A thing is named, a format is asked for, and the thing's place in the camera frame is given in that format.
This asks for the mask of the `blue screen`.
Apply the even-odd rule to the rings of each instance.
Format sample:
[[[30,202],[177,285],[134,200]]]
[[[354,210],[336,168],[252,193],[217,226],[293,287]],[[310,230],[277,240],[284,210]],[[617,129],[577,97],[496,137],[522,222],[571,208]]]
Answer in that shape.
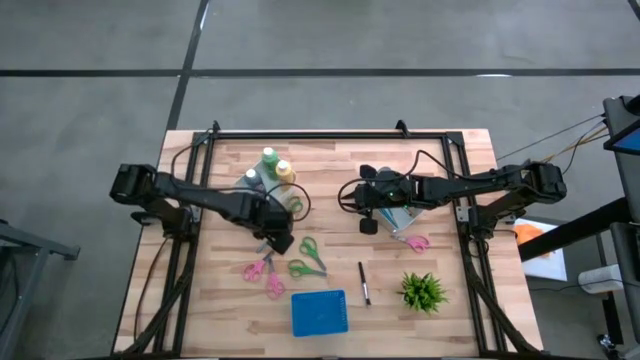
[[[612,135],[603,148],[616,153],[640,156],[640,118]]]

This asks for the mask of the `yellow paint bottle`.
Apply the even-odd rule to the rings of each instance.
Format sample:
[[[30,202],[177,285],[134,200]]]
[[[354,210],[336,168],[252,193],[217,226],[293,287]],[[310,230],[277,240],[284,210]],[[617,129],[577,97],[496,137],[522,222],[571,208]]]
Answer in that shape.
[[[275,166],[275,172],[282,184],[291,184],[296,180],[296,173],[291,164],[286,160],[279,160]]]

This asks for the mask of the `blue slotted plastic basket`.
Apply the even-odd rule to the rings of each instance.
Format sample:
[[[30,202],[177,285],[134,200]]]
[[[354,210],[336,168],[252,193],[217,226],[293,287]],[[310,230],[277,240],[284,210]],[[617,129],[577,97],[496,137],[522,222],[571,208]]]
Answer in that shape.
[[[349,331],[343,290],[295,293],[291,296],[294,337],[334,335]]]

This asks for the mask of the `green paint bottle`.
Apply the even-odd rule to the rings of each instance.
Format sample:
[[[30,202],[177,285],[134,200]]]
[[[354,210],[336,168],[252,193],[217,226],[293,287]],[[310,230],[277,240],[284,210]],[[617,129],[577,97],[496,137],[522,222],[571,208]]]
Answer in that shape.
[[[264,147],[263,151],[262,151],[262,164],[264,169],[270,173],[270,174],[275,174],[276,173],[276,167],[277,164],[280,161],[279,155],[276,152],[276,150],[272,147]]]

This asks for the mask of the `black metal bar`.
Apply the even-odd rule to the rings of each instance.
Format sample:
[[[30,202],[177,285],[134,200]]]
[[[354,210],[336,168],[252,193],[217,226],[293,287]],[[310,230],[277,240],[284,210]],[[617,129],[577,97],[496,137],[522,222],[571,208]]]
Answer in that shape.
[[[564,248],[609,228],[613,223],[640,222],[640,201],[619,198],[518,246],[522,262]]]

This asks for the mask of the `white plastic caddy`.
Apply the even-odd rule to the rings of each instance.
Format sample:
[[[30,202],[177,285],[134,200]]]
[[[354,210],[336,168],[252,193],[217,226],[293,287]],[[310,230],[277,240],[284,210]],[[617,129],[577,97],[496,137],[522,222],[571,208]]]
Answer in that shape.
[[[248,167],[245,170],[245,172],[250,168],[254,168],[261,175],[261,178],[262,178],[262,181],[263,181],[263,187],[260,188],[260,189],[254,189],[254,188],[249,187],[244,181],[245,172],[236,181],[235,186],[236,187],[240,187],[240,188],[250,188],[250,189],[254,189],[254,190],[265,191],[270,196],[272,196],[273,198],[275,198],[276,200],[279,200],[281,202],[286,202],[289,197],[297,195],[296,188],[294,187],[294,183],[295,182],[291,183],[291,184],[282,184],[279,181],[276,173],[275,174],[270,174],[264,169],[261,157],[260,157],[258,162],[256,162],[251,167]]]

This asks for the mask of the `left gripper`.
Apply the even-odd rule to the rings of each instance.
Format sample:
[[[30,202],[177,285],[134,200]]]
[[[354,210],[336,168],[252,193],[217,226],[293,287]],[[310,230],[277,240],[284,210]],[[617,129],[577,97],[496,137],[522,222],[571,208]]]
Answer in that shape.
[[[250,230],[252,233],[266,235],[261,231],[260,215],[268,208],[280,208],[277,201],[255,192],[235,191],[227,195],[231,205],[228,220]],[[284,255],[295,238],[290,232],[282,232],[271,240],[271,248]]]

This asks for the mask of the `white sheet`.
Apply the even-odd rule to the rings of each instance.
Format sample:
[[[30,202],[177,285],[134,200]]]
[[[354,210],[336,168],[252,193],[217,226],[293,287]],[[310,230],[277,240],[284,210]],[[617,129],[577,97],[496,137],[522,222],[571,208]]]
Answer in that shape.
[[[539,227],[543,229],[545,233],[556,228],[556,225],[523,218],[517,219],[514,226],[525,223]],[[567,281],[566,264],[562,249],[554,250],[537,258],[524,261],[522,268],[527,276],[563,282]]]

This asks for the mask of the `grey metal stand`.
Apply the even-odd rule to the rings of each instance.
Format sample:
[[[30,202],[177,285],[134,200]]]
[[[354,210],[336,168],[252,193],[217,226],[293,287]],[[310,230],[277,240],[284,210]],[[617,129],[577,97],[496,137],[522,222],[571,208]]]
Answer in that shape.
[[[14,254],[18,250],[32,253],[35,260],[23,282],[20,282],[18,275],[14,276],[14,283],[17,286],[14,291],[16,298],[5,322],[0,326],[0,360],[11,360],[13,356],[49,256],[57,254],[65,260],[75,261],[80,253],[79,246],[64,245],[17,229],[6,221],[0,220],[0,262],[10,262],[15,259]]]

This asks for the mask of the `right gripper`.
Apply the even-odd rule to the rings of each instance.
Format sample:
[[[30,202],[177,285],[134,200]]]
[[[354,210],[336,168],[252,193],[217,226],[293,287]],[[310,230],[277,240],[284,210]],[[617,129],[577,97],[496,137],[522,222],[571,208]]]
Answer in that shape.
[[[410,204],[411,183],[409,176],[382,167],[376,170],[370,165],[361,165],[359,176],[362,183],[353,191],[353,209],[369,216],[376,209],[396,208]],[[359,221],[359,232],[365,235],[376,235],[379,222],[372,217],[362,217]]]

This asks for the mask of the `white flat package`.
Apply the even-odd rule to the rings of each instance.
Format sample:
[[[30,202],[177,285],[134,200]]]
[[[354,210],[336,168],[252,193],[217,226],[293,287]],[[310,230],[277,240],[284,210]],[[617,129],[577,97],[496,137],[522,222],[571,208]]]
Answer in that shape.
[[[405,205],[396,208],[383,208],[373,211],[373,218],[390,233],[406,230],[422,214],[423,209]]]

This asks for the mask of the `black equipment cart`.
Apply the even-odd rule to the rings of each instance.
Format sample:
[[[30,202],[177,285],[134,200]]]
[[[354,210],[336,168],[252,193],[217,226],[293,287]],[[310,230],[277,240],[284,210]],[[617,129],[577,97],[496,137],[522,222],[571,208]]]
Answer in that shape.
[[[640,94],[619,96],[603,101],[609,138],[640,118]],[[640,201],[640,156],[616,153],[615,159],[626,198]],[[616,255],[626,282],[625,295],[631,310],[640,315],[640,222],[621,226],[616,240]]]

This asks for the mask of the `small green artificial plant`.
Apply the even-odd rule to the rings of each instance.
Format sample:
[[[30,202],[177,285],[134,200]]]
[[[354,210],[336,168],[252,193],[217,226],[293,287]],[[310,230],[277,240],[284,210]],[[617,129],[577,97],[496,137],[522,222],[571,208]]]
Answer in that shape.
[[[449,302],[447,290],[432,273],[404,273],[398,294],[408,308],[427,315],[438,313],[440,306]]]

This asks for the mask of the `orange object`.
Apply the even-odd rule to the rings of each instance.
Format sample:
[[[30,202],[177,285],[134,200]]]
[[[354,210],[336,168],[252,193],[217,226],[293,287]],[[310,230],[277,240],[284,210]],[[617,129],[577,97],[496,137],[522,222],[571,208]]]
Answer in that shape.
[[[514,231],[518,245],[523,245],[545,233],[543,229],[528,223],[515,225]]]

